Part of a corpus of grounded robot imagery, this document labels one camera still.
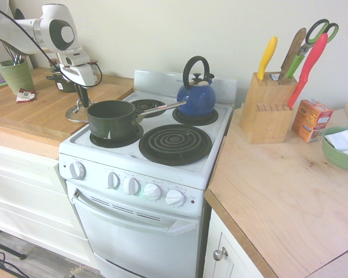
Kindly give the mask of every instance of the control panel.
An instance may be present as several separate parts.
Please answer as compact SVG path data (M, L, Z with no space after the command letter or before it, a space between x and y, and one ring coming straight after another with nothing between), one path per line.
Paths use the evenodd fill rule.
M161 180L62 153L59 163L60 174L68 182L101 196L189 217L201 215L204 191L174 184L170 177Z

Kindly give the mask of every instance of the green bowl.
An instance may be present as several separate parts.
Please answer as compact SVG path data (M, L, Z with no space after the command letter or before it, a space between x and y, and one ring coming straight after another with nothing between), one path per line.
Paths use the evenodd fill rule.
M325 138L325 135L338 133L347 130L348 127L330 127L322 133L322 151L326 158L335 166L348 171L348 155L335 149Z

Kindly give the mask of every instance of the burner drip pan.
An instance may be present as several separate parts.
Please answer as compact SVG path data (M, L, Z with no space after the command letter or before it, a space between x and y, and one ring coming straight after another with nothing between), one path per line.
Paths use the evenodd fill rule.
M162 101L159 101L159 100L149 100L149 99L135 100L135 101L132 101L131 103L135 106L135 110L136 110L137 114L142 113L142 112L144 112L145 110L148 110L148 109L152 109L152 108L156 108L156 107L165 105L165 103L163 103ZM158 115L161 115L164 112L165 112L165 110L158 111L158 112L152 113L152 114L148 114L147 116L145 116L145 118L156 117Z
M180 166L196 162L210 153L212 141L206 132L187 125L165 125L147 132L139 141L148 160Z
M214 109L213 112L211 112L207 116L202 117L193 117L193 116L187 116L179 111L179 108L174 109L173 111L173 118L184 125L190 125L190 126L206 126L211 123L215 123L216 120L218 120L218 112Z
M112 139L102 139L96 137L93 133L90 134L90 141L97 145L98 147L103 148L121 148L133 144L138 141L143 135L143 128L141 125L136 126L136 132L133 136L127 138L112 140Z

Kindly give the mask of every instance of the stove knob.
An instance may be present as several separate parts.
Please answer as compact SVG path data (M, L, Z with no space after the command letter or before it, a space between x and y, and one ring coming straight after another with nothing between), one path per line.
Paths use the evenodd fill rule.
M123 186L127 195L135 195L139 191L139 182L135 178L127 178Z
M157 200L161 196L160 187L156 184L147 184L143 189L143 196L150 200Z
M70 171L72 178L76 180L82 180L85 177L86 170L83 164L79 161L75 161L70 165Z
M184 196L178 190L170 190L166 194L165 201L168 205L179 207L184 203Z
M115 172L110 172L107 179L107 188L115 189L120 185L120 178Z

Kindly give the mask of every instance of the wooden knife block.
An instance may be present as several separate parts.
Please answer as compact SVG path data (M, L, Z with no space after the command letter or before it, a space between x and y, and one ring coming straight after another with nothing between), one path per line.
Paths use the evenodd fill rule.
M251 144L284 142L291 123L287 103L297 82L294 77L273 81L270 74L278 72L265 72L262 81L254 72L242 109L240 125Z

